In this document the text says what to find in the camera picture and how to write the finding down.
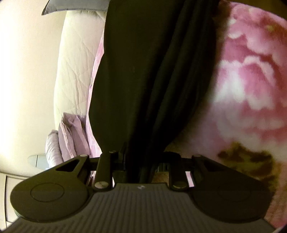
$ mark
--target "gray pillow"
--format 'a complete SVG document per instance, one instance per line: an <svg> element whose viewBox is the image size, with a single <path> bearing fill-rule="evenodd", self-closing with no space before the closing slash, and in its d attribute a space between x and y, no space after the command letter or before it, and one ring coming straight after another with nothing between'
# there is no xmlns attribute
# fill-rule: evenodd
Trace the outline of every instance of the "gray pillow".
<svg viewBox="0 0 287 233"><path fill-rule="evenodd" d="M42 15L66 10L107 11L109 2L110 0L49 0Z"/></svg>

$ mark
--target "quilted mattress cover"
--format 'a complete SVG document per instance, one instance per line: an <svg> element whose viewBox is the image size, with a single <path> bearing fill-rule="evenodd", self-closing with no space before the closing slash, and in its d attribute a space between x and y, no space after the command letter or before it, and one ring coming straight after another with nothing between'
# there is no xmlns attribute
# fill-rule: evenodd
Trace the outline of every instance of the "quilted mattress cover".
<svg viewBox="0 0 287 233"><path fill-rule="evenodd" d="M63 112L86 115L88 92L106 13L68 11L59 48L54 90L57 129Z"/></svg>

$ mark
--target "ribbed black plastic panel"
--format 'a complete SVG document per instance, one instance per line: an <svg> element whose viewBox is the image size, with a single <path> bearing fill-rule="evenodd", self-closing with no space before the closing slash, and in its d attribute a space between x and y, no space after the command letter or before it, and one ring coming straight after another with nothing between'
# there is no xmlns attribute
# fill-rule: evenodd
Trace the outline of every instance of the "ribbed black plastic panel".
<svg viewBox="0 0 287 233"><path fill-rule="evenodd" d="M36 223L18 219L5 233L271 233L264 220L224 223L199 211L186 193L166 184L117 184L96 193L89 204L70 218Z"/></svg>

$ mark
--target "wall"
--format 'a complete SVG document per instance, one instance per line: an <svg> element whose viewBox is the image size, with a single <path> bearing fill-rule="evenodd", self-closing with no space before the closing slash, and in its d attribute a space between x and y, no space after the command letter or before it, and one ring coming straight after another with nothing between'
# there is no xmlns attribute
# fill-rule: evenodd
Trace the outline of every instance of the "wall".
<svg viewBox="0 0 287 233"><path fill-rule="evenodd" d="M31 176L55 127L53 92L65 12L41 16L48 0L0 0L0 172Z"/></svg>

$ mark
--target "black garment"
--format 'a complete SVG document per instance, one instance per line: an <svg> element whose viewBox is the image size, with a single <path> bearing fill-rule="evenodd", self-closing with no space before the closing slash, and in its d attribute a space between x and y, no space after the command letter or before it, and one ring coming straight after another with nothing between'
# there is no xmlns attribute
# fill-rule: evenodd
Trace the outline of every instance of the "black garment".
<svg viewBox="0 0 287 233"><path fill-rule="evenodd" d="M218 0L111 0L89 110L102 151L126 142L128 182L148 182L157 155L205 94Z"/></svg>

